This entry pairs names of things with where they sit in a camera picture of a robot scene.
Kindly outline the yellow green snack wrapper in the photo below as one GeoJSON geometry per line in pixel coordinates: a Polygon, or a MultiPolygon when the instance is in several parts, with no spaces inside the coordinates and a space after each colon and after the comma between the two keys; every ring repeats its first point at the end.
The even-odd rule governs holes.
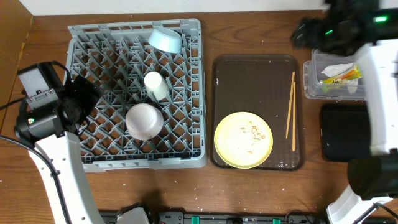
{"type": "Polygon", "coordinates": [[[347,81],[362,78],[359,67],[354,63],[327,66],[322,74],[326,75],[327,79],[322,80],[321,83],[326,84],[344,84],[347,81]]]}

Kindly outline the white tissue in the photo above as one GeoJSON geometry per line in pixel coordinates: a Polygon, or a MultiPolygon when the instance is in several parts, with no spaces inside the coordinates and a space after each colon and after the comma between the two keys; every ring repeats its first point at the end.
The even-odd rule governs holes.
{"type": "Polygon", "coordinates": [[[356,93],[361,78],[358,67],[353,63],[327,66],[322,74],[326,75],[327,79],[321,83],[330,84],[326,87],[326,91],[346,85],[350,94],[356,93]]]}

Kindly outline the pink bowl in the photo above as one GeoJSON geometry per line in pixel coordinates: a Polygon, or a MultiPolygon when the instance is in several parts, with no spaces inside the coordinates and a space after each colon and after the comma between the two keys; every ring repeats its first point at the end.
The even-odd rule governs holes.
{"type": "Polygon", "coordinates": [[[147,104],[134,105],[126,114],[126,126],[129,134],[141,141],[149,140],[158,135],[163,127],[164,119],[160,110],[147,104]]]}

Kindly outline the cream plastic cup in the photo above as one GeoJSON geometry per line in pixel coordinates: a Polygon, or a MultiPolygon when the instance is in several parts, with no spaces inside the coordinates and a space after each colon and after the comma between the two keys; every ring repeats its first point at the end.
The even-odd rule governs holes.
{"type": "Polygon", "coordinates": [[[156,100],[164,99],[169,92],[167,82],[158,72],[147,73],[144,77],[144,84],[148,94],[153,94],[156,100]]]}

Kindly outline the light blue bowl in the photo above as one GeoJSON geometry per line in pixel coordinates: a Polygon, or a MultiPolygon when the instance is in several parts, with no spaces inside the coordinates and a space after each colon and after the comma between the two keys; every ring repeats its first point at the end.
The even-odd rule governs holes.
{"type": "Polygon", "coordinates": [[[154,29],[148,42],[151,46],[164,52],[177,54],[182,51],[182,36],[178,32],[164,27],[154,29]]]}

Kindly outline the yellow plate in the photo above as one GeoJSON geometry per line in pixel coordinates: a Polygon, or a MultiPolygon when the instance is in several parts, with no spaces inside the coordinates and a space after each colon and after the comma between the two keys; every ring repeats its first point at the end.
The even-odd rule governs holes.
{"type": "Polygon", "coordinates": [[[224,117],[213,137],[217,154],[229,166],[251,169],[271,154],[273,135],[269,125],[258,115],[236,112],[224,117]]]}

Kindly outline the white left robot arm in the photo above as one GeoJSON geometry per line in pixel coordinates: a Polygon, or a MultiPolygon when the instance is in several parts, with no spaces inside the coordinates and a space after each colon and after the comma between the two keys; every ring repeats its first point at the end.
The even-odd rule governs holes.
{"type": "Polygon", "coordinates": [[[25,98],[14,131],[37,166],[56,223],[104,223],[81,161],[79,128],[103,96],[82,76],[66,73],[57,62],[41,62],[18,71],[25,98]]]}

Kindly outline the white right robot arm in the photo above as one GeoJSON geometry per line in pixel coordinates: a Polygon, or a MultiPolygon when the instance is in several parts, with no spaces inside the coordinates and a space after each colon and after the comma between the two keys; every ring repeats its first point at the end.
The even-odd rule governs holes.
{"type": "Polygon", "coordinates": [[[349,162],[349,184],[326,209],[328,223],[361,223],[397,198],[397,9],[379,1],[326,3],[326,16],[303,18],[291,41],[296,49],[352,56],[363,74],[371,157],[349,162]]]}

